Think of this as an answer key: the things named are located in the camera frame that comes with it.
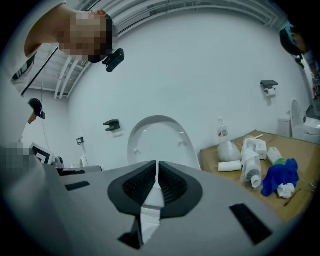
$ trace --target dark hair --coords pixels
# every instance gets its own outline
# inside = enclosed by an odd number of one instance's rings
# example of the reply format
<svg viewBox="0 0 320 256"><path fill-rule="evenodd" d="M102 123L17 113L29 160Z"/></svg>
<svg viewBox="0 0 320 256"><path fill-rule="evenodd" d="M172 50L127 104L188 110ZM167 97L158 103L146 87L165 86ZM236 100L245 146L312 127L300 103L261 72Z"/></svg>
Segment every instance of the dark hair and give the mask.
<svg viewBox="0 0 320 256"><path fill-rule="evenodd" d="M103 61L108 57L113 51L113 40L118 37L118 30L111 19L111 17L106 14L106 42L100 45L100 50L97 50L94 56L88 56L88 61L91 63L98 63Z"/></svg>
<svg viewBox="0 0 320 256"><path fill-rule="evenodd" d="M291 27L292 33L299 33L298 29ZM289 39L287 30L284 28L280 31L280 42L282 47L291 55L300 56L301 51Z"/></svg>
<svg viewBox="0 0 320 256"><path fill-rule="evenodd" d="M46 119L46 114L42 109L42 104L40 100L38 100L37 98L32 98L29 100L28 104L33 108L33 111L36 116L42 119Z"/></svg>

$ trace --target wooden table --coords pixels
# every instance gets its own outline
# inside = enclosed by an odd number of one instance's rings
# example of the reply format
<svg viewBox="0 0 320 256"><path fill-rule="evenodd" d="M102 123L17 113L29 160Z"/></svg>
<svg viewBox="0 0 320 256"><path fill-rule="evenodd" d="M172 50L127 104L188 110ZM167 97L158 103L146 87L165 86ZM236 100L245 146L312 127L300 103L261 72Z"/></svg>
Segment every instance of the wooden table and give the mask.
<svg viewBox="0 0 320 256"><path fill-rule="evenodd" d="M226 179L235 182L237 185L249 191L258 199L269 205L284 221L290 221L298 214L303 213L313 198L314 192L310 184L317 185L320 171L320 145L306 141L283 137L261 131L253 131L249 136L259 136L263 134L260 140L266 142L267 148L276 147L284 159L295 159L298 163L299 181L295 191L297 192L285 206L289 199L278 197L276 193L265 197L261 194L262 185L253 189L250 182L241 183L241 170L218 172L218 146L213 146L201 150L202 170L215 175L223 176ZM232 142L241 151L246 136L238 138ZM272 164L269 160L261 160L262 180L266 177Z"/></svg>

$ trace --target camera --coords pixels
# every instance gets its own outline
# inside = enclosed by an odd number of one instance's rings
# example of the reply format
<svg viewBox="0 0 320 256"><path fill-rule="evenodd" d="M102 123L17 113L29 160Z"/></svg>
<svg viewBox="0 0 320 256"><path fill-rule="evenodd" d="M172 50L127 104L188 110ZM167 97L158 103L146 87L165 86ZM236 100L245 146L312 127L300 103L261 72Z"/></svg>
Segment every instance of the camera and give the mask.
<svg viewBox="0 0 320 256"><path fill-rule="evenodd" d="M125 52L123 49L118 49L111 53L102 64L105 65L105 70L110 73L125 59Z"/></svg>

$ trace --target black rubber pad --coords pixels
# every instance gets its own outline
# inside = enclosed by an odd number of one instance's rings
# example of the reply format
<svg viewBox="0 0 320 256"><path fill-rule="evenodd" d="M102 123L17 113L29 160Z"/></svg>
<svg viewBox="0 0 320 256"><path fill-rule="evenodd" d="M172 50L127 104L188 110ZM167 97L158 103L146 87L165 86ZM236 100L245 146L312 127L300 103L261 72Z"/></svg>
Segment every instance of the black rubber pad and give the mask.
<svg viewBox="0 0 320 256"><path fill-rule="evenodd" d="M86 172L84 170L66 170L66 171L59 171L60 176L69 176L69 175L79 175L79 174L85 174Z"/></svg>
<svg viewBox="0 0 320 256"><path fill-rule="evenodd" d="M199 181L164 161L159 162L159 185L165 204L161 209L161 219L187 215L197 206L203 195Z"/></svg>
<svg viewBox="0 0 320 256"><path fill-rule="evenodd" d="M272 234L272 232L244 203L230 206L230 210L255 245L259 244Z"/></svg>
<svg viewBox="0 0 320 256"><path fill-rule="evenodd" d="M77 182L77 183L73 183L73 184L69 184L69 185L65 185L66 190L68 191L72 191L72 190L77 190L77 189L82 189L84 187L89 186L90 183L87 181L81 181L81 182Z"/></svg>
<svg viewBox="0 0 320 256"><path fill-rule="evenodd" d="M156 183L156 161L123 175L108 187L108 196L120 213L139 216L141 206Z"/></svg>

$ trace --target blue cloth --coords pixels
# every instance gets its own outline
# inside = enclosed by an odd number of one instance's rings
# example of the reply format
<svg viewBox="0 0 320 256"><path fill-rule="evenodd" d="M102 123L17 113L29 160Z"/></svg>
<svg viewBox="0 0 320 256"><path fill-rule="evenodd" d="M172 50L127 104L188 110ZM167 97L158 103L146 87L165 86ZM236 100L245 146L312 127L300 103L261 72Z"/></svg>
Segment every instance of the blue cloth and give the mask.
<svg viewBox="0 0 320 256"><path fill-rule="evenodd" d="M292 183L294 187L297 187L298 180L297 161L295 159L288 159L285 165L277 164L270 167L262 182L263 189L261 194L268 197L275 192L281 184L286 185Z"/></svg>

